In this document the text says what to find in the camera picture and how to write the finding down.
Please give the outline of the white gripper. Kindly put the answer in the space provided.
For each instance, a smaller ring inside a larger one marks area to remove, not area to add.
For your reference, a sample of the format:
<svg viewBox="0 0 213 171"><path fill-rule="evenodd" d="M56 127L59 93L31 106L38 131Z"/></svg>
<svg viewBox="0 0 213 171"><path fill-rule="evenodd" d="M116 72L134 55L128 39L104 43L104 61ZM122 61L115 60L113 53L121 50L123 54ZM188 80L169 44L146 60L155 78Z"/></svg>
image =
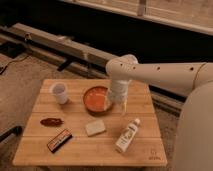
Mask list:
<svg viewBox="0 0 213 171"><path fill-rule="evenodd" d="M128 80L112 80L108 90L108 99L113 103L121 103L121 114L124 116L127 109Z"/></svg>

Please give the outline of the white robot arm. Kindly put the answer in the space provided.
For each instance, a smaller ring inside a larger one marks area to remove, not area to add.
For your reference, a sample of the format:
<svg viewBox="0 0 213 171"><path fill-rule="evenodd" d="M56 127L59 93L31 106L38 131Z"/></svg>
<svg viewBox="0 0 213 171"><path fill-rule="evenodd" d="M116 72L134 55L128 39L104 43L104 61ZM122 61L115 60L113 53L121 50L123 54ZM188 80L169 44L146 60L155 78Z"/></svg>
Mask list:
<svg viewBox="0 0 213 171"><path fill-rule="evenodd" d="M140 64L127 54L109 60L106 72L108 104L125 101L132 80L185 97L172 171L213 171L213 62Z"/></svg>

